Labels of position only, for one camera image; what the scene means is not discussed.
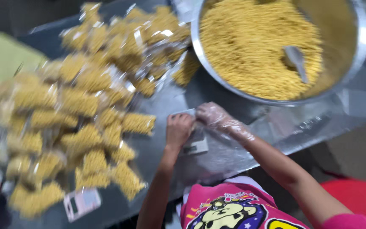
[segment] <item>pink shirt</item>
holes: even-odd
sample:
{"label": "pink shirt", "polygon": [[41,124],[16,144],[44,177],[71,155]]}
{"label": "pink shirt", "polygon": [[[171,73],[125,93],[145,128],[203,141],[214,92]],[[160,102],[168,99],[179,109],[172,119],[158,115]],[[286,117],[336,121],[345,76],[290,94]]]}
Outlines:
{"label": "pink shirt", "polygon": [[[249,184],[193,185],[180,211],[184,229],[308,229],[277,209],[272,196]],[[324,229],[366,228],[366,217],[343,214],[330,218]]]}

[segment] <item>spoon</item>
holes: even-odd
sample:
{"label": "spoon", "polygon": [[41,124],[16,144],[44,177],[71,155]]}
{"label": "spoon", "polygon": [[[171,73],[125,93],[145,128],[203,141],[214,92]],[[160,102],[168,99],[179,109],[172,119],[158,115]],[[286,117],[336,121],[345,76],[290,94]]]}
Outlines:
{"label": "spoon", "polygon": [[305,59],[303,57],[303,53],[296,46],[284,46],[283,49],[285,51],[285,65],[291,68],[296,68],[302,82],[308,84],[309,80],[304,68]]}

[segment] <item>cartoon character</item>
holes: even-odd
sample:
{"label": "cartoon character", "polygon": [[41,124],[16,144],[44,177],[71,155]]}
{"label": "cartoon character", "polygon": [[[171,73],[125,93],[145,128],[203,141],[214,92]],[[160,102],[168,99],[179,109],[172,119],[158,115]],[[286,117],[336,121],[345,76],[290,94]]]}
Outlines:
{"label": "cartoon character", "polygon": [[250,201],[213,200],[211,206],[191,221],[187,229],[259,228],[267,211],[263,205],[251,204]]}

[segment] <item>green cloth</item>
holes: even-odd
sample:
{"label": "green cloth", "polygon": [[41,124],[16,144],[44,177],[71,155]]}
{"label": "green cloth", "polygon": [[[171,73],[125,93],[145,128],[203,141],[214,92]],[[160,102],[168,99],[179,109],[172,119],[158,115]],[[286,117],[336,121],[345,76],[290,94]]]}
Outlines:
{"label": "green cloth", "polygon": [[13,77],[22,63],[22,70],[33,71],[45,60],[47,57],[42,52],[0,32],[0,82]]}

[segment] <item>table surface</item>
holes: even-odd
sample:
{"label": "table surface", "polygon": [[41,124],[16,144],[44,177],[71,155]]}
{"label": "table surface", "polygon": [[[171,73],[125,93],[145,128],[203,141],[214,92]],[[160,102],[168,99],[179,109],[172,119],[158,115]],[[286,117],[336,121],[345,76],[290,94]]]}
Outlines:
{"label": "table surface", "polygon": [[[108,20],[114,15],[124,15],[133,2],[117,0],[104,5],[102,15]],[[140,8],[150,12],[164,0],[139,0]],[[78,16],[37,27],[18,39],[44,52],[49,58],[67,54],[61,47],[58,34],[79,23]],[[166,117],[214,101],[234,117],[249,124],[249,128],[284,154],[291,154],[316,143],[331,139],[366,122],[366,65],[339,93],[321,101],[295,108],[261,106],[227,91],[200,68],[186,89],[173,84],[158,87],[155,95],[135,104],[135,112],[156,115],[152,137],[126,136],[126,141],[138,152],[131,166],[140,176],[151,182],[165,145]],[[252,156],[237,143],[214,131],[206,130],[209,151],[178,159],[171,181],[169,199],[179,198],[185,187],[195,183],[211,184],[258,166]],[[69,223],[63,203],[51,207],[37,220],[20,219],[12,212],[10,228],[104,228],[138,213],[147,189],[128,202],[120,190],[112,185],[100,189],[103,204],[81,219]]]}

